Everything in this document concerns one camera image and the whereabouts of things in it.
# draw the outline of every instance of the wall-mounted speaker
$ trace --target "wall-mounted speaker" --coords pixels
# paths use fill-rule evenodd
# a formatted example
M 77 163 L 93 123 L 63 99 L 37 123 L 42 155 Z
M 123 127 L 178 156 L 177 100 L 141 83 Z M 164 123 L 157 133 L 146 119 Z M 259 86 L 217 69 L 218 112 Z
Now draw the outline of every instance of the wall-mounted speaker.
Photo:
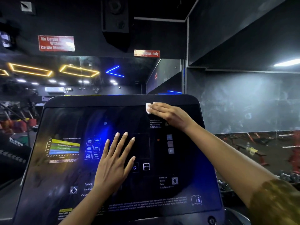
M 126 52 L 130 44 L 128 0 L 101 0 L 101 28 L 106 41 Z

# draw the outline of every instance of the air conditioner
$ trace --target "air conditioner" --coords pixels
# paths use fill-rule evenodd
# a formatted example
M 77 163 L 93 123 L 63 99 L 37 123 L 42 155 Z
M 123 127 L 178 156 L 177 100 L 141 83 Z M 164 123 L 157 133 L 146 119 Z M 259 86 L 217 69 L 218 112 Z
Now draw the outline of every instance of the air conditioner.
M 45 87 L 45 92 L 49 93 L 65 93 L 64 87 Z

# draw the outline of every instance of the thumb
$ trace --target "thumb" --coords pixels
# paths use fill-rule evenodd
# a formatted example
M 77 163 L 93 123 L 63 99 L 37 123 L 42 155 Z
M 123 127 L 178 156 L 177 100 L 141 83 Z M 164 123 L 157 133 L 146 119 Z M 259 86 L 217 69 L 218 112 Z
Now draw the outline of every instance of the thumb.
M 132 170 L 133 164 L 134 164 L 134 160 L 135 160 L 135 156 L 133 156 L 133 157 L 129 160 L 127 166 L 125 167 L 125 169 L 124 169 L 124 180 L 127 178 L 129 172 Z

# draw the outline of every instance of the blue led light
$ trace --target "blue led light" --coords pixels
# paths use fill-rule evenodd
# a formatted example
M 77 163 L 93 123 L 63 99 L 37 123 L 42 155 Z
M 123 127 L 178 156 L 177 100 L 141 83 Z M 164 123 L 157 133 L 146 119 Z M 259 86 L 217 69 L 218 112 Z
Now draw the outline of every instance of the blue led light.
M 115 74 L 115 73 L 111 73 L 111 72 L 110 72 L 110 71 L 112 71 L 112 70 L 114 70 L 114 69 L 117 69 L 118 67 L 120 67 L 120 66 L 114 67 L 114 68 L 112 68 L 111 70 L 106 71 L 106 73 L 107 73 L 107 74 L 111 74 L 111 75 L 115 75 L 115 76 L 124 77 L 124 76 L 122 76 L 122 75 L 118 75 L 118 74 Z
M 182 94 L 182 92 L 178 92 L 178 91 L 169 91 L 169 92 L 174 92 L 174 93 Z

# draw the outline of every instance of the forearm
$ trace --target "forearm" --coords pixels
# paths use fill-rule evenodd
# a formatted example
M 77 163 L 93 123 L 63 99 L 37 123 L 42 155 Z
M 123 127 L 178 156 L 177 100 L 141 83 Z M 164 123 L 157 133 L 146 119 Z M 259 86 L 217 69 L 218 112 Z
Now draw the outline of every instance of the forearm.
M 60 225 L 90 225 L 106 198 L 106 193 L 93 188 Z
M 185 133 L 248 207 L 253 193 L 276 176 L 196 123 Z

